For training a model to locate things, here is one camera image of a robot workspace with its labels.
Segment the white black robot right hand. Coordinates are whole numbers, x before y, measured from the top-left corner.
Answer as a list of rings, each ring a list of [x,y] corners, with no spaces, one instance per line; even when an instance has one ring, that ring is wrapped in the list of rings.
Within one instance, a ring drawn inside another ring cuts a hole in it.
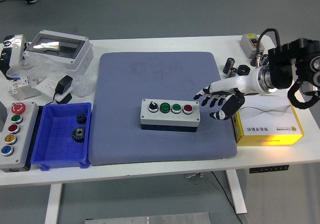
[[[215,81],[209,86],[201,89],[194,100],[203,97],[202,106],[211,101],[210,107],[216,102],[222,108],[217,112],[211,112],[210,117],[216,120],[227,120],[231,118],[245,103],[246,94],[259,94],[262,92],[259,84],[260,68],[256,68],[248,75],[226,78]]]

